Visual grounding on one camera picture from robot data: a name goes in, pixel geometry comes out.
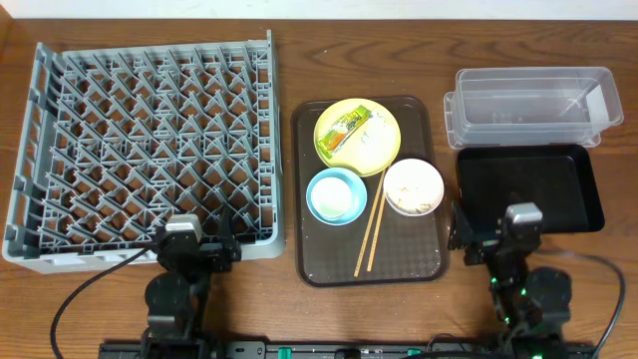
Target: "food packet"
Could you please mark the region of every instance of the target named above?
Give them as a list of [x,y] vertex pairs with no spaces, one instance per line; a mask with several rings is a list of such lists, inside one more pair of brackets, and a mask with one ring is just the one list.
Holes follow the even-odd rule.
[[341,116],[330,127],[330,130],[317,140],[319,151],[328,159],[337,153],[348,138],[365,124],[370,118],[371,111],[360,105],[354,111]]

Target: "transparent box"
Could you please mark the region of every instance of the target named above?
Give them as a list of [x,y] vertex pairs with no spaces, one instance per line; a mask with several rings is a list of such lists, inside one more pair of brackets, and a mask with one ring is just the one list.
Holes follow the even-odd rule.
[[468,69],[444,97],[448,142],[478,146],[580,144],[624,119],[603,67]]

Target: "yellow plate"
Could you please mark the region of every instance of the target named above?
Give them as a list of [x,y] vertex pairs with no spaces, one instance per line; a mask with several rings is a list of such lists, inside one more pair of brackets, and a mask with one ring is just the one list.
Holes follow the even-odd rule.
[[[327,159],[317,149],[317,140],[330,130],[337,119],[354,111],[359,105],[363,105],[370,111],[376,111],[384,118],[386,122],[384,135],[380,141],[365,145],[362,137],[370,125],[370,121],[366,121],[332,156],[332,159]],[[360,177],[367,177],[381,172],[392,163],[399,153],[401,132],[397,120],[385,107],[366,99],[348,99],[332,105],[321,114],[315,125],[314,145],[317,155],[329,168],[348,169]]]

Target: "wooden chopstick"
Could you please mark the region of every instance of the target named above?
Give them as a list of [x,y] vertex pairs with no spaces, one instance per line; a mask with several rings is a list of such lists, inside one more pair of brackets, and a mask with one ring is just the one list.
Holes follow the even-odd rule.
[[375,194],[375,200],[372,202],[372,211],[370,212],[370,218],[368,219],[368,226],[366,227],[366,234],[363,236],[363,243],[361,243],[361,250],[359,251],[359,258],[357,259],[357,266],[355,267],[355,276],[359,276],[359,270],[361,269],[361,262],[363,261],[363,255],[366,252],[366,246],[368,246],[368,235],[370,235],[370,228],[372,228],[372,222],[375,218],[375,211],[377,209],[377,202],[379,201],[379,194],[381,193],[381,187],[383,187],[383,178],[386,175],[386,169],[381,172],[381,178],[379,179],[379,186],[377,186],[377,194]]
[[370,249],[370,258],[368,258],[368,271],[372,270],[372,262],[375,260],[375,249],[377,248],[377,238],[379,237],[379,227],[381,226],[381,217],[383,216],[383,207],[386,199],[381,199],[379,205],[379,216],[377,216],[377,226],[375,227],[375,235],[372,237],[372,248]]

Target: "wooden table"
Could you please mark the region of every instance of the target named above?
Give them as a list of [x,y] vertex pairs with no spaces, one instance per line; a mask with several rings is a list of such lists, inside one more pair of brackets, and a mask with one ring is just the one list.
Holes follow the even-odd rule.
[[[614,73],[625,123],[590,151],[607,223],[597,233],[548,235],[548,243],[601,254],[627,275],[625,310],[604,358],[638,352],[638,23],[488,21],[75,21],[13,22],[0,64],[0,218],[6,217],[36,43],[56,51],[265,38],[280,57],[282,147],[288,244],[276,259],[237,264],[215,275],[206,327],[222,337],[272,341],[427,342],[441,332],[475,336],[503,329],[487,292],[484,267],[452,266],[436,283],[313,289],[295,269],[290,115],[307,101],[412,95],[427,106],[437,164],[456,186],[443,95],[463,68],[605,66]],[[597,342],[614,308],[618,283],[605,267],[532,256],[532,266],[567,270],[573,280],[566,338]],[[95,357],[107,339],[138,339],[146,328],[143,294],[159,265],[126,267],[82,293],[62,317],[59,343],[69,358]],[[49,326],[63,300],[94,273],[41,275],[0,262],[0,357],[50,358]]]

